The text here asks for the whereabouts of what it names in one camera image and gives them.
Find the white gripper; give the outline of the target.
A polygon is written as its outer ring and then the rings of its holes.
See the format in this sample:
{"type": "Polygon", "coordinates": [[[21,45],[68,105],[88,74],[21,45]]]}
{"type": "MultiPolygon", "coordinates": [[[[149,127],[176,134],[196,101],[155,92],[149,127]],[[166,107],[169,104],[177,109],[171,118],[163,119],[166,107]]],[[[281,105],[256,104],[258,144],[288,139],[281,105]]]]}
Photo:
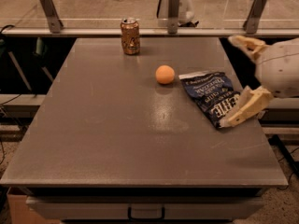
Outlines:
{"type": "Polygon", "coordinates": [[[257,115],[268,107],[274,96],[299,95],[299,38],[269,47],[261,39],[243,35],[231,35],[228,41],[256,61],[255,76],[262,86],[255,90],[247,86],[240,93],[236,105],[224,117],[225,127],[237,126],[257,115]]]}

